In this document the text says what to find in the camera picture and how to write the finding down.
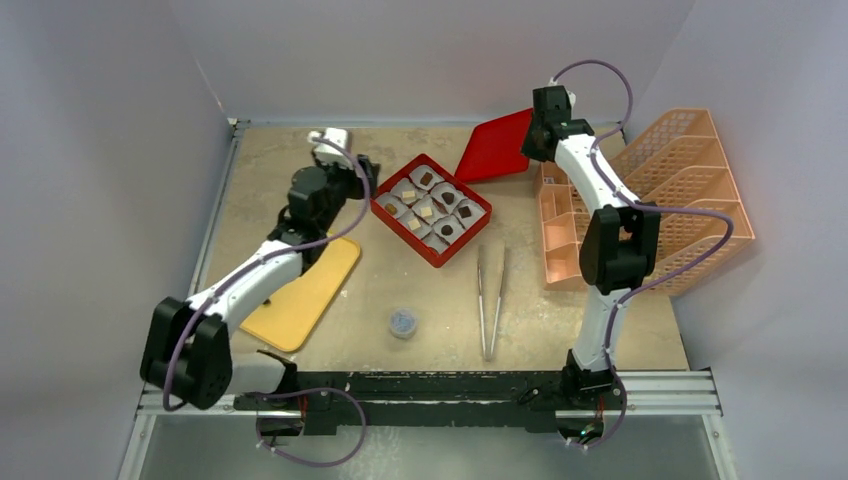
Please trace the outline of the red box lid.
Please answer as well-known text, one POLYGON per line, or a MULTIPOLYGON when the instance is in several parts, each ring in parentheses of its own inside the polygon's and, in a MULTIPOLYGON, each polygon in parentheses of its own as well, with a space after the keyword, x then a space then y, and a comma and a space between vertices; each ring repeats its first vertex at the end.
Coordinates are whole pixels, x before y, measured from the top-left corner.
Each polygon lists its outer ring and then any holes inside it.
POLYGON ((525 109, 477 125, 454 176, 469 184, 525 172, 529 159, 521 153, 521 147, 532 112, 532 109, 525 109))

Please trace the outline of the red compartment box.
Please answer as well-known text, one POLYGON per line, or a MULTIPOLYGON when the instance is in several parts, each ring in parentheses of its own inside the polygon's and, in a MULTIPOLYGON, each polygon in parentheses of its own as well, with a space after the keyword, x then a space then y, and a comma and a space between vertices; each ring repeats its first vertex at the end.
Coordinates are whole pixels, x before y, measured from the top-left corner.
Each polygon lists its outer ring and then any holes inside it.
POLYGON ((492 206, 426 154, 377 187, 371 211, 434 268, 444 266, 492 216, 492 206))

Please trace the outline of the metal tweezers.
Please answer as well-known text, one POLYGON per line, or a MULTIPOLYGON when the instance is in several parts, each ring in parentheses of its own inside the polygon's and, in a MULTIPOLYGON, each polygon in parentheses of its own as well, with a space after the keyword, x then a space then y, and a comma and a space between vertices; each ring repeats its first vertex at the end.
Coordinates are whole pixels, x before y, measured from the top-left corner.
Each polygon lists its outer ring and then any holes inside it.
POLYGON ((484 245, 477 249, 477 313, 481 357, 484 362, 490 362, 495 357, 507 283, 508 250, 503 247, 499 254, 492 263, 484 245))

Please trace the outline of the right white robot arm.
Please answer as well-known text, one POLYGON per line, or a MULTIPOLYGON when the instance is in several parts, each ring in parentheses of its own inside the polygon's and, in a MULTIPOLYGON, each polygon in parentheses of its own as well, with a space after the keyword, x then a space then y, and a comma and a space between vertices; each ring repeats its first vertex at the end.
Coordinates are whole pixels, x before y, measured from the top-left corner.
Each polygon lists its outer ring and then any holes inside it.
POLYGON ((562 85, 533 90, 521 152, 563 170, 590 215, 578 255, 588 303, 561 380, 564 399, 584 407, 617 386, 615 319, 654 270, 660 216, 648 212, 619 179, 589 123, 573 118, 571 97, 562 85))

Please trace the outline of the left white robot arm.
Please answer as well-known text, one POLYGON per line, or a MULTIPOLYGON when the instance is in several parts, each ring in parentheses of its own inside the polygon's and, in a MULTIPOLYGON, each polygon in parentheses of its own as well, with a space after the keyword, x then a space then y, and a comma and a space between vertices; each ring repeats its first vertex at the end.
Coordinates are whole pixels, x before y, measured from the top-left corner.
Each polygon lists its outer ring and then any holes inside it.
POLYGON ((358 155, 352 169, 316 163, 298 170, 287 206, 253 255, 206 290, 186 300, 167 297, 155 307, 140 376, 162 389, 165 411, 208 409, 226 394, 259 394, 275 409, 295 402, 294 364, 260 351, 236 355, 231 337, 274 293, 318 263, 347 201, 360 201, 360 212, 367 212, 379 173, 366 155, 358 155))

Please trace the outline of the orange mesh file organizer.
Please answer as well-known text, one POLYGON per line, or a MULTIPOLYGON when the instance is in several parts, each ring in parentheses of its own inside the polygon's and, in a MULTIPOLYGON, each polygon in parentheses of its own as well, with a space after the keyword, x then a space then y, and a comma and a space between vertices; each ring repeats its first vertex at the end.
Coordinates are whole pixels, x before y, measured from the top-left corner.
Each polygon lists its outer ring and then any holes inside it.
MULTIPOLYGON (((643 200, 661 207, 720 212, 734 222, 732 236, 720 250, 662 283, 656 292, 670 296, 684 293, 754 240, 751 222, 708 110, 669 110, 609 163, 643 200)), ((582 199, 565 173, 552 162, 538 166, 534 194, 542 225, 545 289, 584 289, 578 253, 590 215, 582 199)), ((654 277, 692 261, 720 240, 725 230, 723 221, 711 217, 663 216, 654 277)))

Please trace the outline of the yellow plastic tray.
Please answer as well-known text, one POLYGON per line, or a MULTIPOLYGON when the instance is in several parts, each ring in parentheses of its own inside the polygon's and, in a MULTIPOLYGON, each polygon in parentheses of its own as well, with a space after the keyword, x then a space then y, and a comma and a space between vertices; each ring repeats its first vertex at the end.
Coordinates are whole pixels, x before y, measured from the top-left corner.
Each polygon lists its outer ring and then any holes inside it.
POLYGON ((341 238, 303 276, 282 287, 241 325, 241 330, 282 352, 301 349, 361 256, 360 245, 341 238))

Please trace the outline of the small clear round container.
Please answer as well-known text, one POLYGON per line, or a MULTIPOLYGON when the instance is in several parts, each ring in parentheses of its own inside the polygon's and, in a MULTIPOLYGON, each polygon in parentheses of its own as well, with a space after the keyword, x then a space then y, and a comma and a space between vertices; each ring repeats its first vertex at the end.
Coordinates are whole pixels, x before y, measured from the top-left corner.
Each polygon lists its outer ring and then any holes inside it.
POLYGON ((409 309, 399 308, 394 310, 389 318, 389 331, 398 339, 408 340, 412 338, 418 328, 418 317, 409 309))

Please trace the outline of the black metal base rail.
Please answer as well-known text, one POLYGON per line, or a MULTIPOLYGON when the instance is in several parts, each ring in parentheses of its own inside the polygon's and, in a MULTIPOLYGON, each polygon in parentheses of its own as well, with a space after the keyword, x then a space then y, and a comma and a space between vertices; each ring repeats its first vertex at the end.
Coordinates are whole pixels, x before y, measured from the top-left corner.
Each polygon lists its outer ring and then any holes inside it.
POLYGON ((562 371, 300 371, 279 394, 226 394, 176 415, 260 418, 263 428, 331 435, 341 426, 506 427, 596 437, 621 415, 722 413, 708 371, 622 371, 612 391, 587 401, 562 393, 562 371))

